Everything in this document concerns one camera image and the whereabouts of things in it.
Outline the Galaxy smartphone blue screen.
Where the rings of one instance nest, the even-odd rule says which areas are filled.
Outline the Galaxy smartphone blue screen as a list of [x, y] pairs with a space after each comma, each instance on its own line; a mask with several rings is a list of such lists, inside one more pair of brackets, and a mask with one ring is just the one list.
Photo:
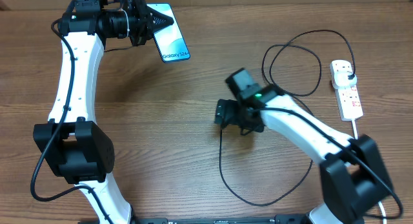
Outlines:
[[190, 59], [190, 52], [187, 48], [179, 25], [168, 3], [150, 3], [150, 8], [170, 16], [174, 24], [154, 33], [154, 41], [164, 63], [184, 61]]

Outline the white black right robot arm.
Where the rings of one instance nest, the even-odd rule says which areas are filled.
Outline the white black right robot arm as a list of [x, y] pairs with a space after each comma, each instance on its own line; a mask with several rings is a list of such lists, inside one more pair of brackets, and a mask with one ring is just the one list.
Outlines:
[[268, 128], [280, 133], [318, 164], [323, 203], [303, 223], [363, 223], [365, 218], [399, 219], [403, 203], [376, 142], [334, 130], [299, 107], [275, 86], [232, 85], [235, 96], [220, 99], [215, 122], [241, 129], [241, 135]]

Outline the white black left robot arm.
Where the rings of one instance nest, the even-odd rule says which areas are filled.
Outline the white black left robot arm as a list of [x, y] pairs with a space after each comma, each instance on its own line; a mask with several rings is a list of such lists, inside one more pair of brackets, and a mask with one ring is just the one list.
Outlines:
[[108, 39], [129, 38], [140, 46], [175, 19], [145, 0], [114, 1], [118, 8], [108, 0], [72, 0], [52, 23], [62, 44], [61, 75], [47, 122], [35, 125], [33, 137], [39, 162], [85, 195], [98, 223], [137, 223], [114, 179], [113, 142], [97, 125], [97, 74]]

